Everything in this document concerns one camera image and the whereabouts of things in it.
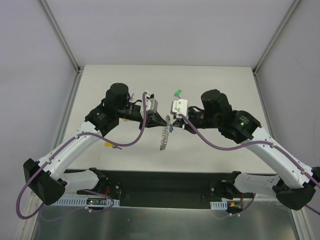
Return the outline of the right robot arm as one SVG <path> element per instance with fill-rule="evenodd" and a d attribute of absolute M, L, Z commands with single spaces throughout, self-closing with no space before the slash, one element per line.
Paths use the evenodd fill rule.
<path fill-rule="evenodd" d="M 295 211 L 308 206 L 320 186 L 319 167 L 311 167 L 294 157 L 254 116 L 244 110 L 233 110 L 227 96 L 219 90 L 208 90 L 201 95 L 203 108 L 190 106 L 180 93 L 180 90 L 175 92 L 176 99 L 171 103 L 174 127 L 197 135 L 216 150 L 226 152 L 246 148 L 275 172 L 269 176 L 237 172 L 234 180 L 215 188 L 218 194 L 228 199 L 241 193 L 270 196 Z M 236 146 L 213 144 L 200 133 L 204 129 L 217 129 Z"/>

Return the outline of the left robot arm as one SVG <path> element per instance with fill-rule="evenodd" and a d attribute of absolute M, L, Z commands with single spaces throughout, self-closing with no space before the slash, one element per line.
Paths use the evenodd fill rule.
<path fill-rule="evenodd" d="M 81 172 L 66 173 L 66 169 L 86 149 L 119 125 L 120 119 L 139 123 L 139 129 L 164 127 L 166 121 L 157 112 L 158 102 L 153 94 L 144 92 L 141 99 L 130 102 L 129 88 L 124 83 L 114 83 L 105 98 L 92 109 L 76 131 L 58 147 L 35 161 L 23 164 L 27 186 L 46 205 L 57 202 L 66 193 L 90 190 L 104 194 L 107 177 L 92 167 Z"/>

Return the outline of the key with solid blue tag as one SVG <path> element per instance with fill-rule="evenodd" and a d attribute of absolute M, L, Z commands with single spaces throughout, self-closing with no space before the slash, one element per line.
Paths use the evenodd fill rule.
<path fill-rule="evenodd" d="M 173 125 L 172 125 L 172 124 L 169 125 L 168 130 L 169 130 L 170 133 L 173 132 L 174 128 L 173 128 Z"/>

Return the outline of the metal disc keyring holder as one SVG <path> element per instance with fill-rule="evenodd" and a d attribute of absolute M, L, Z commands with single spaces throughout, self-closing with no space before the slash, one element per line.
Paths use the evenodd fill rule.
<path fill-rule="evenodd" d="M 168 144 L 168 139 L 169 139 L 169 125 L 171 124 L 171 117 L 167 115 L 165 117 L 166 121 L 166 126 L 163 127 L 162 134 L 161 134 L 161 141 L 160 141 L 160 151 L 164 151 L 167 147 Z"/>

